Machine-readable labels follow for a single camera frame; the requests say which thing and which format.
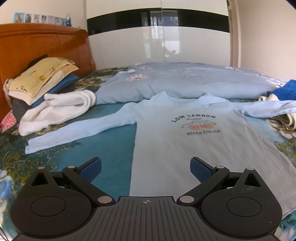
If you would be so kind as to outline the light blue printed shirt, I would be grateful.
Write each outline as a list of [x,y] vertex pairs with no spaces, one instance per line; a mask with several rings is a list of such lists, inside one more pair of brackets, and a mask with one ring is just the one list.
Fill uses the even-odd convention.
[[282,208],[295,210],[295,167],[275,145],[247,122],[295,111],[294,101],[235,103],[206,94],[177,99],[161,92],[149,100],[125,104],[116,113],[76,121],[32,138],[27,154],[136,124],[131,196],[178,198],[197,185],[190,173],[192,157],[238,172],[254,168]]

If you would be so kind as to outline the teal floral bed blanket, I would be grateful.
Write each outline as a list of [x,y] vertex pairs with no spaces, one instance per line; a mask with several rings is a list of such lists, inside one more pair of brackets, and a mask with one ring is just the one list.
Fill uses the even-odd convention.
[[[86,88],[95,92],[100,85],[127,67],[96,70],[75,83],[76,89]],[[113,128],[98,135],[84,138],[25,155],[25,146],[31,138],[55,131],[69,123],[89,118],[99,118],[117,112],[124,103],[95,105],[88,112],[66,123],[22,137],[18,125],[1,133],[1,240],[13,240],[18,234],[10,216],[10,207],[17,194],[39,166],[49,171],[61,171],[68,165],[80,165],[97,156],[102,160],[102,173],[92,182],[114,198],[126,196],[130,192],[132,156],[134,149],[135,125]],[[276,148],[295,166],[295,137],[285,138],[273,127],[272,120],[245,116],[253,128],[265,135]],[[295,211],[280,223],[276,236],[280,240],[295,240]]]

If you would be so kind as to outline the white towel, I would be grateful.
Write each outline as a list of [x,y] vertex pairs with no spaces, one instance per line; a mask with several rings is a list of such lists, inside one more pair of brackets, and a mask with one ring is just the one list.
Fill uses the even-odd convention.
[[63,94],[45,94],[45,100],[26,111],[18,125],[21,136],[49,128],[88,111],[96,103],[94,92],[84,89]]

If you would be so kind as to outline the pink checked cloth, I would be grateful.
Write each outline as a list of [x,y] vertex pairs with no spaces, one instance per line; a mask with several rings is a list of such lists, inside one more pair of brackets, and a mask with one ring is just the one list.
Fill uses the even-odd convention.
[[16,118],[13,114],[13,111],[10,110],[9,113],[1,121],[0,132],[3,133],[15,125],[16,125]]

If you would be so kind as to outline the blue and white sweater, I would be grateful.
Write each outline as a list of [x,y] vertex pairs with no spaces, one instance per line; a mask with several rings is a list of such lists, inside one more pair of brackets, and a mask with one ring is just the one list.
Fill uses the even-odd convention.
[[[293,100],[295,101],[295,80],[291,79],[283,87],[279,87],[272,92],[267,92],[267,96],[261,96],[259,101],[283,101]],[[295,113],[287,113],[275,116],[270,125],[275,130],[279,131],[281,135],[286,138],[295,137]]]

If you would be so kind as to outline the blue folded cloth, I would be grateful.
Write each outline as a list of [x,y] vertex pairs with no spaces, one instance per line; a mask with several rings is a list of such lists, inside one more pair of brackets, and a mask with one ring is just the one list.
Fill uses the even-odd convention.
[[68,93],[75,90],[75,82],[79,79],[78,76],[74,74],[69,74],[61,80],[56,86],[47,91],[48,94],[61,94]]

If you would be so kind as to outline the yellow patterned pillow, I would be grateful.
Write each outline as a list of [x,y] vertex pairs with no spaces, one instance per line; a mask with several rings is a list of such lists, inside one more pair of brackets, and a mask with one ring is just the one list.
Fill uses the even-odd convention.
[[70,73],[78,70],[75,62],[62,57],[48,57],[7,80],[4,88],[8,96],[20,99],[31,106]]

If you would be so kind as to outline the light blue floral quilt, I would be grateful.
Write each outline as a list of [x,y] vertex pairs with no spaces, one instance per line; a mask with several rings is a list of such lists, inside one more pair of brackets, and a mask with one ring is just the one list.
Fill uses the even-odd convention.
[[284,85],[284,81],[245,68],[152,62],[118,72],[95,95],[97,104],[138,102],[162,91],[174,98],[199,98],[208,93],[225,99],[257,99]]

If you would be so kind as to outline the orange wooden headboard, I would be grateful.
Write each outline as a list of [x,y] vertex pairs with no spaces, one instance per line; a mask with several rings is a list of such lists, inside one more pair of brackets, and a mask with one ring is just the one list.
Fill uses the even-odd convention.
[[86,30],[36,23],[1,25],[1,84],[44,55],[73,61],[78,67],[73,73],[78,77],[95,70]]

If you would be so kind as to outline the white glossy wardrobe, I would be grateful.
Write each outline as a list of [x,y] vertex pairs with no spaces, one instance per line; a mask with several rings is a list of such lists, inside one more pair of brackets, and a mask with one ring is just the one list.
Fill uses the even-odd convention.
[[148,62],[228,66],[227,1],[86,1],[97,69]]

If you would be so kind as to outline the row of photo cards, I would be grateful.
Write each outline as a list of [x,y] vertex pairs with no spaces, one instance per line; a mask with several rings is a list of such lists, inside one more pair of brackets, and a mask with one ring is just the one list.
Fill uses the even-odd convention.
[[71,18],[58,17],[52,15],[39,15],[31,13],[15,12],[13,14],[13,23],[41,23],[71,27]]

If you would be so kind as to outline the wooden door frame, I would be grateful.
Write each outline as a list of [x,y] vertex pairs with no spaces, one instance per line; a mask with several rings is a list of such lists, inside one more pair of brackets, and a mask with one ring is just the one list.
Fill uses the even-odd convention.
[[230,30],[230,65],[232,67],[241,67],[241,27],[238,2],[232,0],[227,1],[227,4]]

